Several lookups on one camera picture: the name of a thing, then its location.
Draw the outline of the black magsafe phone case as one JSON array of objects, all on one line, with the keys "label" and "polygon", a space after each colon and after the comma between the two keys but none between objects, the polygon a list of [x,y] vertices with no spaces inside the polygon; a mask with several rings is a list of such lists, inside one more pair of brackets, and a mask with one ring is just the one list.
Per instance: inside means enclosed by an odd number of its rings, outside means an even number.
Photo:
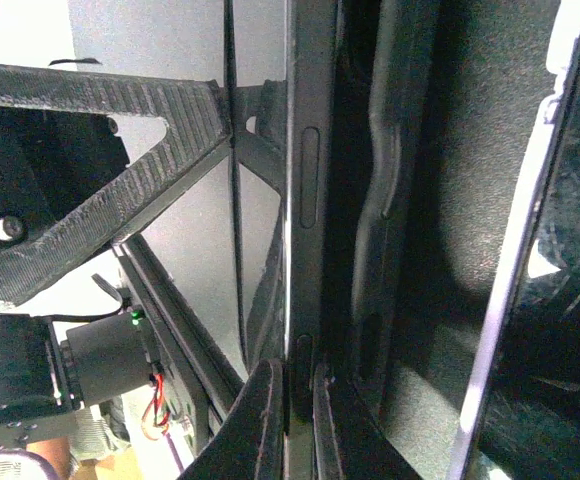
[{"label": "black magsafe phone case", "polygon": [[313,479],[312,383],[321,336],[323,249],[339,4],[291,1],[287,31],[283,476]]}]

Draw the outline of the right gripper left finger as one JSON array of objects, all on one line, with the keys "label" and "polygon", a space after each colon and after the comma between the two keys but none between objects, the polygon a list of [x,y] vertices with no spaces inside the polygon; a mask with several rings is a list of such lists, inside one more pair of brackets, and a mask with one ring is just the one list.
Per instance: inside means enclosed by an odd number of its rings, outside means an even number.
[{"label": "right gripper left finger", "polygon": [[283,365],[258,363],[218,434],[182,479],[279,479],[284,427]]}]

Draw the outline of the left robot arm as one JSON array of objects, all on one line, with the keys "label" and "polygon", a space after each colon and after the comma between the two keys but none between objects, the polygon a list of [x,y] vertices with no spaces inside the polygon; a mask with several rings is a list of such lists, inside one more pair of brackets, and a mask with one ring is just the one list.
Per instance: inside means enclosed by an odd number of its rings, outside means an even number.
[{"label": "left robot arm", "polygon": [[[276,192],[282,82],[215,82],[0,65],[0,447],[142,381],[169,381],[167,407],[191,409],[195,469],[231,459],[257,473],[283,449],[283,367],[271,354],[281,245],[240,323],[253,376],[240,382],[167,283],[141,232],[227,156]],[[78,319],[16,307],[107,247],[123,248],[130,295],[115,314]]]}]

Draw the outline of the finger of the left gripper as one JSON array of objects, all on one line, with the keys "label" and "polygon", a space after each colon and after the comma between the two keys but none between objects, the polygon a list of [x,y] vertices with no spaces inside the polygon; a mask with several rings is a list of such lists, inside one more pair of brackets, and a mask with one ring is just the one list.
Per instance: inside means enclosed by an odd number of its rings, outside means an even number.
[{"label": "finger of the left gripper", "polygon": [[283,354],[286,93],[273,80],[235,90],[232,227],[244,360]]}]

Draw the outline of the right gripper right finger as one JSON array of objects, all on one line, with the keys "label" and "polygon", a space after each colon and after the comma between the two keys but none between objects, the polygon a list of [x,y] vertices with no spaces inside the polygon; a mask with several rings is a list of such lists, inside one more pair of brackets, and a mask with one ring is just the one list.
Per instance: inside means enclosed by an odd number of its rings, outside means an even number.
[{"label": "right gripper right finger", "polygon": [[313,378],[313,427],[320,479],[417,479],[385,438],[352,383],[319,364]]}]

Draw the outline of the black phone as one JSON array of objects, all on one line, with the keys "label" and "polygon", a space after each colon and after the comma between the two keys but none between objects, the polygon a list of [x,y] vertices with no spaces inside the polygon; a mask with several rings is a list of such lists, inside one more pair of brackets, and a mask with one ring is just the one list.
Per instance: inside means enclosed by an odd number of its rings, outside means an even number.
[{"label": "black phone", "polygon": [[451,479],[580,479],[580,1],[561,3]]}]

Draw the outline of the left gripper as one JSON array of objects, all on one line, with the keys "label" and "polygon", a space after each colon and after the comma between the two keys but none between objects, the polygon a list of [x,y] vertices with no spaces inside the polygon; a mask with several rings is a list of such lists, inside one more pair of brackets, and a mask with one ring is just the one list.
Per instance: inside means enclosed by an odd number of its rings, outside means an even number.
[{"label": "left gripper", "polygon": [[144,228],[230,133],[213,81],[0,65],[0,308]]}]

